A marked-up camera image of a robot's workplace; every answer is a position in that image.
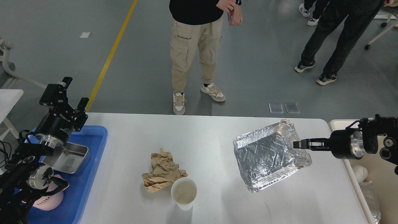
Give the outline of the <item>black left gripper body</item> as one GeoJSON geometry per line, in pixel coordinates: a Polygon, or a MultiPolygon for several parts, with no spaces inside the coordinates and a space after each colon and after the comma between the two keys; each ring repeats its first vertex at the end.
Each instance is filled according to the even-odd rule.
{"type": "Polygon", "coordinates": [[[73,113],[48,113],[34,131],[40,144],[51,148],[64,146],[74,128],[73,113]]]}

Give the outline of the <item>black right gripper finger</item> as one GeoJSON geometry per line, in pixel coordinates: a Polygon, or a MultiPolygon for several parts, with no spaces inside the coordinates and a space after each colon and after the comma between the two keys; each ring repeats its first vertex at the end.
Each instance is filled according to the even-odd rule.
{"type": "Polygon", "coordinates": [[[326,145],[327,139],[302,139],[293,142],[294,149],[309,149],[311,151],[331,151],[326,145]]]}

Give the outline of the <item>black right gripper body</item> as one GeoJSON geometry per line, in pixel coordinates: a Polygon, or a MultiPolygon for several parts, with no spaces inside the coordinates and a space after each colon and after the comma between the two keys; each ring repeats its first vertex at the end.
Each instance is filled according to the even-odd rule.
{"type": "Polygon", "coordinates": [[[363,135],[356,129],[333,131],[325,146],[338,159],[362,159],[365,153],[363,135]]]}

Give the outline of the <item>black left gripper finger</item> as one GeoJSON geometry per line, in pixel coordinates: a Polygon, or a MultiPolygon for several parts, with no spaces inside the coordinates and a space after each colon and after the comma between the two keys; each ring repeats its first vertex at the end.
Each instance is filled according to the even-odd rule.
{"type": "Polygon", "coordinates": [[[57,117],[71,117],[74,109],[68,103],[67,88],[72,80],[71,77],[64,77],[61,82],[48,84],[39,104],[48,107],[49,113],[57,117]]]}
{"type": "Polygon", "coordinates": [[[77,108],[74,110],[73,116],[73,131],[79,132],[82,127],[85,125],[85,122],[88,119],[88,115],[86,114],[86,106],[89,102],[89,98],[83,97],[78,103],[77,108]]]}

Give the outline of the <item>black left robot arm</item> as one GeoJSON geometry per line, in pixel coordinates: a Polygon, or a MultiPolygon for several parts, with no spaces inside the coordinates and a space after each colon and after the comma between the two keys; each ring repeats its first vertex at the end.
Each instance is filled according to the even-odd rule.
{"type": "Polygon", "coordinates": [[[72,132],[79,132],[88,119],[89,98],[81,98],[76,109],[68,103],[67,88],[71,77],[47,85],[39,103],[48,106],[35,131],[19,133],[19,146],[5,164],[0,180],[0,218],[2,224],[27,224],[28,213],[36,200],[53,196],[69,186],[55,177],[53,169],[39,162],[42,156],[53,156],[56,147],[65,146],[72,132]]]}

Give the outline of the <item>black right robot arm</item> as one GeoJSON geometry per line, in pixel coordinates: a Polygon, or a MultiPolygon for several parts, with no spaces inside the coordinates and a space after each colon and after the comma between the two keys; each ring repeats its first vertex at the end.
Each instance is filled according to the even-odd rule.
{"type": "Polygon", "coordinates": [[[293,142],[294,149],[329,151],[337,159],[357,159],[365,153],[379,154],[382,159],[398,164],[398,119],[381,117],[355,120],[344,129],[332,131],[329,138],[310,138],[293,142]]]}

